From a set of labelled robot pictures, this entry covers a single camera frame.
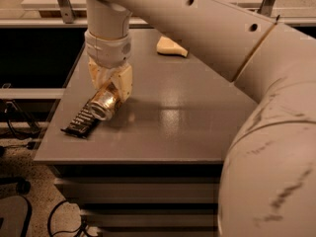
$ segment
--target metal bar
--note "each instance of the metal bar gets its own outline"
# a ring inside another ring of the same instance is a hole
[[[64,89],[0,89],[0,99],[61,99]]]
[[[75,13],[72,10],[70,0],[57,0],[60,7],[61,17],[64,23],[70,24],[75,20]]]
[[[273,11],[275,1],[276,0],[263,0],[258,13],[269,17]]]

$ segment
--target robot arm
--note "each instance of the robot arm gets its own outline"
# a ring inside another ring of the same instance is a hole
[[[225,159],[221,236],[314,236],[316,40],[218,0],[101,1],[134,12],[259,103]]]

